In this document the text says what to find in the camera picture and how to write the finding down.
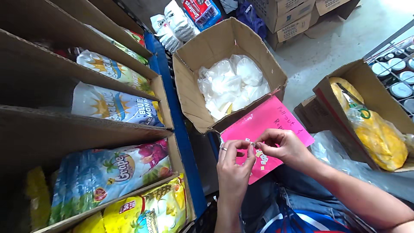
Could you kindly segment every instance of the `finger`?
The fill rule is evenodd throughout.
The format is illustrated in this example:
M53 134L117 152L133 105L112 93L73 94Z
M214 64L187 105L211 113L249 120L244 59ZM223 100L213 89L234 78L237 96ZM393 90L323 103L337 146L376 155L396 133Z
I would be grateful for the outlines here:
M256 146L262 150L263 154L275 158L279 158L283 152L281 147L271 147L261 142L256 143Z
M217 161L218 163L221 163L224 161L224 157L226 157L226 151L223 150L222 148L228 148L229 144L234 142L235 140L228 140L225 143L222 144L221 148L219 149L219 161Z
M284 137L285 130L283 129L266 129L255 142L264 142L267 139L273 139L276 144L279 144Z
M247 149L250 145L250 142L245 140L236 140L229 144L226 151L226 156L224 157L223 162L228 164L236 163L237 149Z
M255 151L252 145L249 145L248 149L247 149L247 159L243 164L243 167L245 167L245 169L247 169L248 173L250 174L250 172L252 171L253 165L256 162L256 156L255 156Z

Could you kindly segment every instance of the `wire rack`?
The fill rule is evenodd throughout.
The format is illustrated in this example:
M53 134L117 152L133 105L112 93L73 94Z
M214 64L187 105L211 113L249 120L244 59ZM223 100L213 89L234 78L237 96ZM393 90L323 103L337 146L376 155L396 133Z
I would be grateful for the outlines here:
M414 33L412 36L401 40L400 37L405 33L407 30L414 27L414 20L406 24L404 27L402 27L400 30L398 30L396 33L394 33L392 36L390 36L388 39L386 39L383 43L375 47L373 50L371 50L367 55L365 55L364 60L365 62L372 67L375 63L378 63L382 68L383 72L376 74L377 78L382 82L382 84L385 86L385 88L390 91L390 88L397 83L403 83L407 87L409 87L413 93L406 98L395 98L395 96L391 95L394 100L407 112L408 116L414 121L414 111L413 109L408 109L406 106L404 106L404 102L408 99L414 99L414 86L413 83L409 83L408 80L412 80L414 78L413 76L410 77L404 77L401 78L399 74L401 74L404 71L411 71L414 74L414 67L410 67L409 63L410 60L412 60L412 64L414 64L414 53L408 53L405 49L408 48L411 45L414 45ZM402 59L400 62L393 64L392 66L385 66L383 65L383 61L379 61L379 59L383 58L384 56L388 54L395 54L395 52L400 51L402 54L400 54L400 59ZM404 66L405 68L402 70L396 71L396 68L398 66Z

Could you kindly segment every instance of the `yellow plastic bag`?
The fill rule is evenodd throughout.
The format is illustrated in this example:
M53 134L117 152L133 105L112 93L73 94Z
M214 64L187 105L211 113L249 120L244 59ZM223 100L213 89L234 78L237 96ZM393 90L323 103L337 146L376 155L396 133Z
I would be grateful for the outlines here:
M371 117L365 119L358 111L362 106L350 108L337 83L340 83L359 101L364 102L362 96L348 81L334 77L330 78L329 82L336 98L347 114L348 120L352 123L355 133L375 163L387 171L394 171L402 167L407 159L408 150L401 132L376 112L370 111Z
M45 175L41 167L27 173L26 195L30 198L31 230L47 227L51 213L51 202Z
M107 233L175 233L187 221L184 176L105 208Z

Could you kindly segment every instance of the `dark blue bag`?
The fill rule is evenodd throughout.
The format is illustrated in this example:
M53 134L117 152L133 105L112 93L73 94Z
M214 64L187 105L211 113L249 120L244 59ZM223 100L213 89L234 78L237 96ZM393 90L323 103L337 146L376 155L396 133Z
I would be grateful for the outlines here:
M262 39L266 37L265 22L257 16L256 10L248 1L245 1L236 9L236 17L239 21L249 26Z

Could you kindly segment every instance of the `jeans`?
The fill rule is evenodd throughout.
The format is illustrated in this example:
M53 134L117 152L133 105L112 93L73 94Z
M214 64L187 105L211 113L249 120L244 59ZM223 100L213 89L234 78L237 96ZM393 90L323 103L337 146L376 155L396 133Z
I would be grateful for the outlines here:
M344 212L349 210L338 199L309 176L281 165L247 188L241 208L246 233L257 232L279 214L278 192L293 210L328 215L345 224Z

